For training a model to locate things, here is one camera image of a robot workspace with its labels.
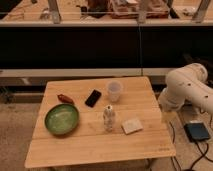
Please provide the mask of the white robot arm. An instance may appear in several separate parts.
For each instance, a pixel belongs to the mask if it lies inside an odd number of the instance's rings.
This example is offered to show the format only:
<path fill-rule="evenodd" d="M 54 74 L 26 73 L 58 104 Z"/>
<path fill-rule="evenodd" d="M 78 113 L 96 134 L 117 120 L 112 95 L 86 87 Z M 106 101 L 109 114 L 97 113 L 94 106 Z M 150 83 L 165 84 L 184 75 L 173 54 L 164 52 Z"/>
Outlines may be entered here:
<path fill-rule="evenodd" d="M 213 88 L 205 82 L 207 69 L 200 63 L 192 63 L 170 71 L 165 77 L 166 87 L 158 97 L 164 111 L 178 111 L 185 101 L 213 115 Z"/>

